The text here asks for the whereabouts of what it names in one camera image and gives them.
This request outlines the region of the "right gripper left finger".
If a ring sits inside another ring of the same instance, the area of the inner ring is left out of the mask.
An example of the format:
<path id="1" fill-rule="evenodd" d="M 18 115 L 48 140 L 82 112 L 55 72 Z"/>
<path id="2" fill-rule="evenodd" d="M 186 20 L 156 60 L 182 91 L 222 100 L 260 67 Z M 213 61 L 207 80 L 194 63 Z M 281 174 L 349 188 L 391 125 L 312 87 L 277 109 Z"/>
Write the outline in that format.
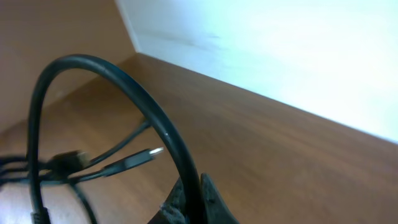
<path id="1" fill-rule="evenodd" d="M 183 184 L 178 178 L 165 202 L 148 224 L 186 224 L 185 204 Z"/>

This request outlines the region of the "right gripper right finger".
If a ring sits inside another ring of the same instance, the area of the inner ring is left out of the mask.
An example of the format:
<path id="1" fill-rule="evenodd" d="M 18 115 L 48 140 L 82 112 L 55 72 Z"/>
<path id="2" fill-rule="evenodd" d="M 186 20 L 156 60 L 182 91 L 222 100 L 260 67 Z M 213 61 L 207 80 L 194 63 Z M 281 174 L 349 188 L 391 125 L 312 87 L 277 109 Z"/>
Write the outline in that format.
<path id="1" fill-rule="evenodd" d="M 200 178 L 207 224 L 239 224 L 226 206 L 211 177 L 202 173 Z"/>

